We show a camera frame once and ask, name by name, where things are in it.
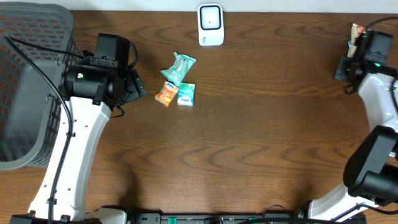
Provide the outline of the large yellow wipes pack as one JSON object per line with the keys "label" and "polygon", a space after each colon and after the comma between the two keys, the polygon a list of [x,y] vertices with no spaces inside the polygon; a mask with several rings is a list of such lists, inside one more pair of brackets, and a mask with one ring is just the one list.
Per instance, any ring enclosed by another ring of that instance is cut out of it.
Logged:
{"label": "large yellow wipes pack", "polygon": [[347,57],[352,58],[358,48],[356,46],[356,41],[361,34],[365,34],[366,29],[363,26],[352,24],[351,27],[351,39],[348,41],[348,54]]}

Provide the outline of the orange Kleenex tissue pack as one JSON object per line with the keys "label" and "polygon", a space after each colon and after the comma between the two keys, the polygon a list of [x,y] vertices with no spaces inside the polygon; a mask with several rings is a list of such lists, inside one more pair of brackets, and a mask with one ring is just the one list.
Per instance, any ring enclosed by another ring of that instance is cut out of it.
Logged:
{"label": "orange Kleenex tissue pack", "polygon": [[164,81],[162,89],[155,95],[155,99],[168,107],[174,96],[178,93],[179,87],[171,82]]}

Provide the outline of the teal crinkled snack pack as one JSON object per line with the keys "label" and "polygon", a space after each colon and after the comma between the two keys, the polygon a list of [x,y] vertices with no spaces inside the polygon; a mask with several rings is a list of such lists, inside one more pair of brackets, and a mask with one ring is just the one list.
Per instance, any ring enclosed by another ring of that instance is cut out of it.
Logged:
{"label": "teal crinkled snack pack", "polygon": [[197,60],[185,54],[178,54],[177,52],[174,52],[174,56],[174,64],[170,68],[161,70],[160,72],[169,82],[180,86],[186,74]]}

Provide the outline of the teal Kleenex tissue pack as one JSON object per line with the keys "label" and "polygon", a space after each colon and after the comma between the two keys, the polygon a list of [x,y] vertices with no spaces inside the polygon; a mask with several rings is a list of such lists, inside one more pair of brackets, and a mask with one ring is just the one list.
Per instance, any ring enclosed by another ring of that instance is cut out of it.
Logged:
{"label": "teal Kleenex tissue pack", "polygon": [[181,83],[178,91],[177,104],[179,106],[194,106],[195,84]]}

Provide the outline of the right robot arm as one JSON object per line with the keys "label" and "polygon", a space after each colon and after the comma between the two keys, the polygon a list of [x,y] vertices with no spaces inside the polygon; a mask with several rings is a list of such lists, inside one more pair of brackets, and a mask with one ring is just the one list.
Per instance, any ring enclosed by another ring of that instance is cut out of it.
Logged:
{"label": "right robot arm", "polygon": [[397,203],[397,167],[388,164],[397,157],[397,70],[383,62],[351,60],[346,71],[371,131],[348,159],[342,183],[310,202],[306,217],[311,220],[343,223],[365,210],[397,214],[383,209]]}

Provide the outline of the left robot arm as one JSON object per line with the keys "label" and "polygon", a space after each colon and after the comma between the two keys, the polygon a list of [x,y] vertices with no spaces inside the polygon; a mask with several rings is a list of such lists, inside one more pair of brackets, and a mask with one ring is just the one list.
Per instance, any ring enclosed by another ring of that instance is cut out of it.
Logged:
{"label": "left robot arm", "polygon": [[115,106],[146,95],[133,68],[73,65],[62,76],[66,102],[49,165],[29,211],[18,223],[131,223],[128,210],[104,206],[86,211],[86,192],[98,142]]}

